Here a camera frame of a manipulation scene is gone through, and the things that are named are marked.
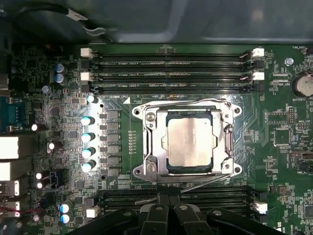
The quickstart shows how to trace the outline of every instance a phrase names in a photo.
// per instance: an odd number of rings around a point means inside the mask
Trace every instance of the integrated circuit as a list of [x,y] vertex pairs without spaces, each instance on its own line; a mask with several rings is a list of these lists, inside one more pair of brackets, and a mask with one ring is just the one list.
[[59,116],[59,108],[52,108],[50,110],[50,115],[53,116],[53,117]]

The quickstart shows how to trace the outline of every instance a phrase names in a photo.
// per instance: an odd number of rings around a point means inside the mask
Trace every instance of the cable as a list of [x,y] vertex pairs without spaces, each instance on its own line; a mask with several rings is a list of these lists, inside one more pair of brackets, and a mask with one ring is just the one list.
[[[8,10],[10,15],[14,19],[27,13],[36,11],[50,11],[65,15],[71,18],[72,20],[79,22],[82,25],[84,31],[92,37],[98,37],[107,33],[107,30],[105,28],[97,26],[95,23],[91,22],[87,17],[71,10],[70,8],[66,8],[62,5],[55,3],[40,1],[24,2],[22,4],[14,5],[12,9]],[[105,41],[112,42],[108,37],[105,37],[103,39]]]
[[[215,183],[215,182],[217,182],[217,181],[219,181],[219,180],[224,180],[224,179],[228,178],[230,175],[231,175],[231,174],[223,175],[223,176],[218,177],[218,178],[216,178],[216,179],[214,179],[214,180],[210,180],[210,181],[207,181],[207,182],[204,182],[204,183],[202,183],[202,184],[195,185],[195,186],[192,186],[192,187],[189,187],[189,188],[184,188],[184,189],[182,189],[180,192],[181,192],[181,193],[189,192],[189,191],[191,191],[191,190],[194,190],[194,189],[197,189],[197,188],[200,188],[200,187],[204,187],[204,186],[206,186],[206,185],[208,185],[208,184]],[[137,201],[137,202],[135,202],[135,205],[136,205],[136,206],[139,206],[139,205],[143,205],[143,204],[147,204],[147,203],[153,202],[153,201],[155,201],[155,200],[157,200],[157,197],[153,197],[153,198],[150,198],[150,199],[148,199],[148,200]]]
[[0,207],[0,210],[1,211],[8,211],[8,212],[17,212],[17,213],[20,213],[20,214],[23,214],[23,213],[33,213],[33,212],[37,212],[38,210],[40,210],[39,208],[37,209],[31,209],[31,210],[26,210],[26,211],[21,211],[21,210],[17,210],[17,209],[14,209],[14,208],[9,208],[9,207]]

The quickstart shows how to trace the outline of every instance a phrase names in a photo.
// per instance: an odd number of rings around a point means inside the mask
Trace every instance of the capacitor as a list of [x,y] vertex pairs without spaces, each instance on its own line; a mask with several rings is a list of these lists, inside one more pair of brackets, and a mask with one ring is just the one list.
[[82,119],[80,119],[80,122],[83,126],[88,126],[88,125],[94,124],[94,118],[84,116],[82,117]]
[[83,158],[90,158],[93,154],[95,154],[95,152],[96,152],[96,149],[93,147],[85,148],[82,151],[82,156]]
[[36,214],[33,216],[33,221],[34,222],[39,222],[44,216],[46,212],[42,209],[40,209]]
[[73,213],[70,211],[66,214],[62,214],[61,218],[60,218],[60,221],[63,224],[67,224],[68,222],[70,222],[72,220],[73,220]]
[[82,134],[82,142],[83,143],[88,143],[89,141],[92,141],[95,138],[94,133],[84,133]]
[[63,86],[67,83],[67,78],[63,74],[58,73],[54,76],[54,81]]
[[31,220],[31,216],[29,214],[27,214],[27,215],[24,215],[20,218],[17,218],[16,220],[17,220],[17,222],[16,222],[15,226],[20,229],[21,227],[23,227],[23,225],[27,224]]
[[41,90],[43,91],[44,94],[49,94],[51,91],[51,88],[49,86],[43,86]]
[[48,147],[51,150],[62,148],[63,147],[63,143],[61,141],[51,142],[51,143],[49,143]]
[[46,129],[47,126],[45,124],[36,123],[31,126],[32,131],[45,131]]
[[48,177],[44,178],[37,183],[37,188],[39,189],[45,188],[46,186],[50,185],[50,183],[51,181]]
[[96,97],[93,96],[93,95],[88,95],[88,96],[87,96],[87,102],[88,102],[88,103],[98,103],[98,98],[96,98]]
[[50,171],[48,169],[46,169],[46,170],[42,170],[41,172],[38,172],[36,174],[36,179],[41,180],[41,179],[44,179],[45,177],[48,177],[48,176],[50,176]]
[[96,162],[94,160],[89,160],[88,162],[82,165],[82,171],[84,173],[90,172],[96,166]]
[[69,210],[72,208],[73,203],[69,200],[66,200],[61,206],[60,206],[60,212],[61,213],[68,213]]
[[56,64],[54,67],[53,67],[54,71],[56,71],[57,73],[66,73],[67,72],[67,68],[61,64],[61,63],[58,63]]

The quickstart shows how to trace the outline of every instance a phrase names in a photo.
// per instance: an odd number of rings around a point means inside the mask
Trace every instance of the green circuit board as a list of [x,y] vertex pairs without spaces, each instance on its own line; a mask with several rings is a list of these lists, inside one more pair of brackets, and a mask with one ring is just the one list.
[[[55,204],[64,200],[73,202],[73,221],[62,225],[60,215],[45,216],[38,224],[28,227],[30,234],[65,234],[86,223],[83,201],[105,189],[144,189],[155,188],[155,183],[138,180],[132,169],[142,163],[143,139],[142,122],[131,115],[135,106],[155,100],[198,100],[203,98],[226,99],[242,107],[243,113],[235,118],[236,163],[243,167],[242,174],[233,177],[229,185],[250,185],[268,192],[268,213],[265,224],[287,234],[302,230],[311,234],[313,227],[313,179],[305,170],[299,169],[291,157],[291,151],[313,151],[313,99],[298,98],[291,90],[291,82],[297,75],[312,69],[313,58],[306,55],[303,46],[262,46],[265,49],[265,80],[261,91],[247,93],[200,92],[191,90],[182,94],[156,93],[149,91],[148,85],[108,84],[107,89],[116,87],[122,91],[94,95],[96,104],[87,103],[80,84],[80,48],[89,47],[93,51],[106,54],[145,54],[145,53],[243,53],[258,46],[228,45],[77,45],[57,46],[47,53],[46,48],[16,45],[13,63],[17,69],[12,74],[13,84],[24,93],[25,130],[35,121],[46,123],[48,130],[40,133],[42,149],[33,156],[34,171],[53,166],[66,169],[67,182],[54,191]],[[286,66],[285,59],[294,63]],[[54,82],[53,66],[62,63],[67,68],[68,82],[61,86]],[[42,86],[49,85],[51,91],[43,94]],[[134,94],[133,89],[145,92]],[[82,127],[83,116],[96,117],[96,125]],[[98,137],[111,135],[108,140],[90,143],[97,146],[97,165],[93,172],[84,174],[81,165],[80,136],[84,132],[94,132]],[[46,143],[61,140],[62,151],[54,154],[46,152]],[[117,162],[108,163],[108,146]],[[43,191],[32,189],[34,199],[40,198]]]

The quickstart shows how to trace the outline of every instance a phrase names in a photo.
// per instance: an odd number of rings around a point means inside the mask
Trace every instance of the black capacitor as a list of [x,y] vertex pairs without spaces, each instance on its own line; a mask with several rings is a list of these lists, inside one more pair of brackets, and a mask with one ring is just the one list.
[[31,220],[31,216],[29,214],[24,215],[20,218],[17,218],[17,222],[16,222],[15,226],[20,229],[21,227],[26,225],[30,220]]
[[45,188],[46,186],[50,185],[50,183],[51,183],[50,178],[48,177],[44,178],[37,183],[37,188],[39,189]]
[[51,143],[49,143],[48,147],[51,150],[55,150],[55,149],[58,149],[58,148],[62,148],[63,147],[63,143],[61,141],[51,142]]
[[45,124],[35,123],[31,126],[32,131],[45,131],[47,126]]
[[42,170],[41,172],[38,172],[36,174],[36,179],[41,180],[41,179],[48,177],[48,176],[50,176],[50,171],[48,169],[46,169],[46,170]]

